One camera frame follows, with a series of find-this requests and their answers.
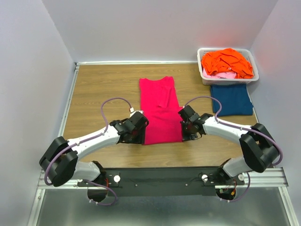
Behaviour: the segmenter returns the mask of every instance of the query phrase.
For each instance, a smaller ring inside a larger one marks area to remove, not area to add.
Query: folded red garment
[[[173,77],[152,81],[140,79],[141,110],[149,120],[145,144],[182,142],[182,120]]]

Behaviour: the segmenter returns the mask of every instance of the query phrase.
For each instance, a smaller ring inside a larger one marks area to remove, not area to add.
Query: wood surface
[[[204,86],[197,64],[176,65],[81,65],[71,100],[64,138],[76,138],[105,126],[100,114],[103,101],[123,97],[135,110],[140,109],[140,78],[158,80],[173,76],[180,105],[196,96],[209,96],[210,86]],[[190,104],[200,115],[212,113],[207,98]],[[109,121],[129,117],[128,105],[113,100],[104,107]],[[254,125],[255,116],[221,117],[238,124]],[[174,167],[218,166],[228,158],[242,154],[240,146],[216,136],[203,136],[195,141],[157,145],[117,144],[96,151],[82,161],[98,161],[104,167]]]

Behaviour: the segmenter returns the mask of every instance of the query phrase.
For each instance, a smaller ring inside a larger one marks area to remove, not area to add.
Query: gray floor
[[[39,226],[287,226],[278,188],[250,188],[240,201],[216,197],[120,197],[115,206],[88,202],[86,190],[47,190]]]

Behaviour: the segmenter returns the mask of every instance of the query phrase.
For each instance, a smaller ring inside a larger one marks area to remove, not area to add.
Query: white laundry basket
[[[251,54],[251,52],[247,49],[243,48],[234,48],[237,52],[241,53],[244,58],[250,62],[250,64],[253,67],[253,75],[254,77],[251,79],[215,79],[215,78],[206,78],[203,75],[203,67],[201,64],[201,60],[203,58],[203,55],[205,55],[208,52],[214,52],[218,50],[222,50],[225,48],[200,48],[198,49],[198,68],[199,72],[201,73],[202,82],[204,85],[233,85],[233,84],[248,84],[252,81],[257,81],[259,79],[258,70],[254,61],[254,58]]]

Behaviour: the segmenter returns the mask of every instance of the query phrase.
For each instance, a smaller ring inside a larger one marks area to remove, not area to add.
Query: white wall
[[[0,225],[27,225],[74,63],[40,0],[1,1]]]
[[[76,62],[193,60],[250,48],[277,0],[43,0]]]
[[[252,45],[260,79],[250,86],[261,123],[284,151],[282,166],[301,222],[301,1],[279,0]]]

